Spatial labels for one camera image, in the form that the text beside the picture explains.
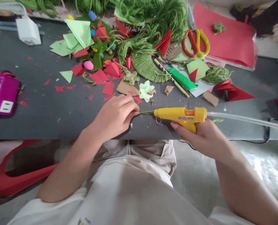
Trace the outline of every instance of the right hand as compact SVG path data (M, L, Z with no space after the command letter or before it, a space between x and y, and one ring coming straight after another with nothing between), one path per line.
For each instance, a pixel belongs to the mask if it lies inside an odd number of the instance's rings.
M183 140L189 142L197 151L221 163L229 163L233 159L236 147L227 139L219 128L210 120L196 123L196 134L176 122L171 126Z

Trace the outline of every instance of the yellow egg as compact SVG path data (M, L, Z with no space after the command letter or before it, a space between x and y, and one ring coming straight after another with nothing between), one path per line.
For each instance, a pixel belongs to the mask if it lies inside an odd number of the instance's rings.
M72 15L67 15L67 19L74 20L74 18L72 17Z

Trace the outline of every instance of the scissors blade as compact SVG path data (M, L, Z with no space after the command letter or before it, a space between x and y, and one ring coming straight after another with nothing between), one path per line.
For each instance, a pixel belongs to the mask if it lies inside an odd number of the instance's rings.
M194 15L192 13L192 9L191 9L190 4L189 4L189 8L188 8L188 17L189 17L189 23L190 23L191 29L192 30L197 30Z

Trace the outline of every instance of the gray table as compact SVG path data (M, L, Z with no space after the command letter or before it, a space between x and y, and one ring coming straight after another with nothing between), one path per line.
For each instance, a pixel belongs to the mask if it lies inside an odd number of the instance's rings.
M50 22L39 22L45 35L41 37L42 45L28 47L18 39L17 32L2 31L0 33L0 71L9 70L16 74L19 81L26 85L24 92L18 97L15 114L11 118L0 119L0 139L59 139L77 138L82 129L95 118L103 105L105 95L103 85L88 89L82 77L73 77L73 90L57 93L54 86L65 86L66 80L59 71L71 70L76 64L68 57L58 59L51 55L49 45L58 36L67 33L67 26ZM249 72L227 66L234 70L232 80L242 90L256 96L255 99L226 102L221 99L217 107L198 97L185 98L175 88L168 96L163 92L165 84L155 84L157 93L152 98L156 104L142 102L141 111L163 107L206 107L208 111L232 113L266 120L269 117L278 119L275 99L278 96L278 64L275 60L259 57L256 70ZM47 86L43 84L51 79ZM223 92L216 92L221 97ZM25 100L27 107L19 104ZM231 140L262 140L264 128L255 124L225 119L217 124ZM132 128L119 138L123 139L178 139L168 122L158 126L152 116L140 115L132 122ZM272 130L272 139L278 139L278 132Z

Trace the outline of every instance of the white shirt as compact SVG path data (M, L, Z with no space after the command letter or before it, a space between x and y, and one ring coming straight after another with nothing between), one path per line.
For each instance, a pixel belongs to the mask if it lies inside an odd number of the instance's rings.
M89 173L87 188L57 203L31 200L8 224L253 225L221 207L205 218L173 189L165 171L137 156L92 164Z

